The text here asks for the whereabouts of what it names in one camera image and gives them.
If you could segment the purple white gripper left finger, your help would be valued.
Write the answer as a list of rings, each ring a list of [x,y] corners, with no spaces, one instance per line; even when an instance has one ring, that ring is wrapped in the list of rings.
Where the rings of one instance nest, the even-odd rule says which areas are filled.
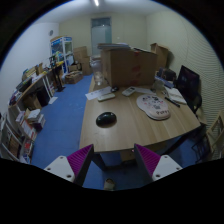
[[[69,156],[57,157],[45,168],[45,171],[82,186],[93,155],[94,146],[90,144]]]

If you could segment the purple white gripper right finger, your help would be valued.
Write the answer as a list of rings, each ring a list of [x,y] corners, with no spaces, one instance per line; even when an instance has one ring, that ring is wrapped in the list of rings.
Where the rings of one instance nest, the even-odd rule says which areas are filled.
[[[182,169],[169,155],[158,155],[139,144],[134,145],[135,158],[146,183],[157,181]]]

